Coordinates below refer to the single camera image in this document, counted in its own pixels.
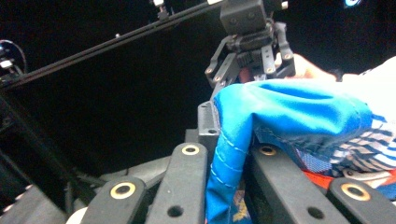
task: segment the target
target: hand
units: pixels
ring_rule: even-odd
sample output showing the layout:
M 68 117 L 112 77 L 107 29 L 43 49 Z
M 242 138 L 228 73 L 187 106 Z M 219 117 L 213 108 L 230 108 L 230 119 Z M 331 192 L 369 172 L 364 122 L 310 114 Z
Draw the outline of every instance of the hand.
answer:
M 297 79 L 297 78 L 314 78 L 325 81 L 335 81 L 336 77 L 330 73 L 327 73 L 299 54 L 294 55 L 294 66 L 296 75 L 293 77 L 285 77 L 285 79 Z M 276 55 L 275 66 L 278 68 L 282 64 L 280 53 Z M 253 81 L 253 77 L 247 68 L 242 68 L 239 73 L 239 80 L 242 83 Z
M 311 62 L 309 62 L 306 58 L 301 56 L 300 54 L 294 55 L 294 66 L 296 69 L 296 75 L 293 77 L 285 77 L 287 79 L 290 78 L 315 78 L 322 79 L 327 81 L 335 81 L 336 77 L 330 73 L 327 73 Z M 282 64 L 280 54 L 276 55 L 275 61 L 276 67 L 279 67 Z

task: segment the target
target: cloth fold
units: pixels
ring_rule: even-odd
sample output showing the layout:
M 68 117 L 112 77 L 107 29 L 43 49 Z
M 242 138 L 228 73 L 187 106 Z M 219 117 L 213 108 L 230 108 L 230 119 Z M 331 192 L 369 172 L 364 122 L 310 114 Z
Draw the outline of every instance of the cloth fold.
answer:
M 340 84 L 272 79 L 234 84 L 216 95 L 221 132 L 206 186 L 209 224 L 232 223 L 231 204 L 253 133 L 306 169 L 302 153 L 331 166 L 342 144 L 370 130 L 369 106 Z

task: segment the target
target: blue and white striped cloth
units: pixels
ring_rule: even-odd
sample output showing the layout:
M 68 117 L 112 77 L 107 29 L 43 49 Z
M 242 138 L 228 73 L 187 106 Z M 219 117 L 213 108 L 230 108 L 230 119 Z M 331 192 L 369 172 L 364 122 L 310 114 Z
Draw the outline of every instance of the blue and white striped cloth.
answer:
M 396 74 L 396 58 L 369 74 L 355 83 L 267 80 L 220 91 L 214 100 L 221 135 L 206 186 L 208 223 L 232 223 L 231 204 L 253 133 L 314 173 L 395 169 L 396 82 L 389 77 Z M 394 197 L 396 185 L 382 192 Z

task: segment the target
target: cable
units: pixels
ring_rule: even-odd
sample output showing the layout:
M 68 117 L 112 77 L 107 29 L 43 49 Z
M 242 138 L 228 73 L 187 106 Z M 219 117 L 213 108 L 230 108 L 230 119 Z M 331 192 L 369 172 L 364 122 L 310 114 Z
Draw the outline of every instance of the cable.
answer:
M 116 47 L 119 47 L 121 45 L 129 43 L 133 40 L 136 40 L 137 38 L 141 38 L 143 36 L 153 34 L 155 32 L 161 31 L 167 27 L 179 24 L 180 22 L 190 19 L 192 17 L 206 13 L 207 11 L 210 11 L 210 10 L 220 7 L 221 5 L 222 5 L 222 2 L 219 2 L 215 5 L 209 5 L 207 2 L 204 2 L 198 6 L 188 8 L 184 11 L 181 11 L 175 15 L 170 16 L 168 19 L 166 19 L 164 21 L 156 21 L 150 25 L 139 28 L 139 29 L 134 30 L 134 31 L 127 33 L 125 35 L 121 35 L 120 37 L 117 37 L 115 39 L 108 40 L 107 42 L 97 45 L 93 48 L 86 49 L 80 53 L 77 53 L 75 55 L 72 55 L 70 57 L 62 59 L 57 63 L 47 65 L 45 67 L 42 67 L 38 70 L 35 70 L 35 71 L 29 73 L 29 74 L 25 74 L 24 76 L 19 77 L 18 80 L 15 80 L 10 85 L 4 87 L 4 90 L 8 91 L 10 89 L 13 89 L 17 86 L 31 82 L 35 79 L 40 78 L 40 77 L 52 74 L 56 71 L 66 68 L 72 64 L 79 63 L 79 62 L 87 60 L 95 55 L 98 55 L 98 54 L 106 52 L 110 49 L 114 49 Z
M 26 56 L 25 56 L 25 54 L 24 54 L 22 48 L 21 48 L 19 45 L 15 44 L 14 42 L 10 41 L 10 40 L 0 39 L 0 44 L 3 44 L 3 43 L 8 43 L 8 44 L 10 44 L 10 45 L 12 45 L 12 46 L 14 46 L 15 48 L 18 49 L 18 51 L 19 51 L 20 54 L 21 54 L 22 60 L 23 60 L 23 73 L 24 73 L 24 74 L 27 74 Z

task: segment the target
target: finger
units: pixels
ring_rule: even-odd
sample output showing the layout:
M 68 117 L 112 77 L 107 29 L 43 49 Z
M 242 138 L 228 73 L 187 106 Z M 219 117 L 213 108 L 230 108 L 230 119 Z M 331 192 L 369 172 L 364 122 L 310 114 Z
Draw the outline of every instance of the finger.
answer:
M 241 83 L 247 83 L 249 81 L 252 81 L 250 71 L 248 70 L 248 68 L 244 67 L 241 69 L 241 71 L 239 72 L 239 81 Z

